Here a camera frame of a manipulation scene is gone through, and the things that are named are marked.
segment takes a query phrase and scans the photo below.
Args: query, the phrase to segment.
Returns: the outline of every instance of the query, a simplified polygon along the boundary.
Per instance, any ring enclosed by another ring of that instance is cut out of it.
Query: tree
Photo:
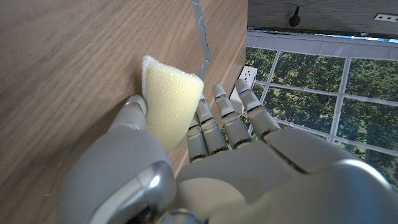
[[[266,61],[259,79],[266,81],[271,69],[269,52],[249,49],[248,64]],[[337,92],[345,58],[281,52],[272,82],[323,91]],[[261,89],[253,92],[260,96]],[[398,101],[398,62],[352,59],[346,93]],[[336,97],[304,91],[269,88],[264,105],[271,115],[284,121],[329,133]],[[398,108],[345,98],[337,135],[390,150],[398,150]],[[398,191],[398,160],[394,156],[338,143],[339,146],[375,167]]]
[[[275,56],[275,50],[246,47],[246,65],[257,68],[256,80],[267,81]]]
[[[337,92],[345,58],[281,52],[273,83]]]

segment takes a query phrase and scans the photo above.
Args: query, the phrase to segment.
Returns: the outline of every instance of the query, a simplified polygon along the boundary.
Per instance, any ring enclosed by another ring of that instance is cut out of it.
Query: wooden cabinet
[[[203,93],[216,114],[213,84],[232,92],[244,65],[248,3],[200,2],[212,57]],[[142,57],[200,68],[192,4],[16,0],[0,8],[0,223],[55,223],[63,177],[141,93]],[[187,143],[169,156],[178,172]]]

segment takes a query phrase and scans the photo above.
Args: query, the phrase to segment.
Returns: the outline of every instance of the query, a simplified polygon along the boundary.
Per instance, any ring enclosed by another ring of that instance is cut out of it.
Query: robotic hand
[[[236,88],[258,141],[220,85],[213,94],[233,150],[202,97],[176,179],[146,107],[132,96],[71,169],[60,223],[396,223],[398,199],[371,166],[322,139],[280,130],[244,80]]]

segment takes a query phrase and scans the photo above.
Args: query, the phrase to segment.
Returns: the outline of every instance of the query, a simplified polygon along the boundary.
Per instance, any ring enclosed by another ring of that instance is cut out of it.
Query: robot finger
[[[213,86],[213,96],[216,100],[217,108],[221,114],[226,135],[232,148],[237,149],[238,147],[245,145],[245,142],[250,142],[248,131],[244,127],[237,112],[235,112],[220,84],[215,84]]]
[[[237,80],[236,90],[243,102],[244,108],[248,112],[253,130],[259,139],[262,139],[265,135],[273,131],[280,130],[279,125],[260,103],[246,81],[242,79]]]
[[[196,113],[193,115],[187,132],[189,162],[202,159],[209,155],[205,137],[201,131],[200,123]]]
[[[205,137],[209,155],[216,154],[217,152],[228,150],[223,135],[218,128],[210,108],[207,105],[205,96],[201,96],[197,107],[197,115],[200,123],[200,128]]]

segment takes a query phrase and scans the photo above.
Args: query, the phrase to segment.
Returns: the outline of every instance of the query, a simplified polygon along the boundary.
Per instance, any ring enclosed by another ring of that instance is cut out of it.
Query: black hook
[[[295,27],[300,23],[299,9],[300,7],[297,7],[294,16],[289,19],[289,25],[291,27]]]

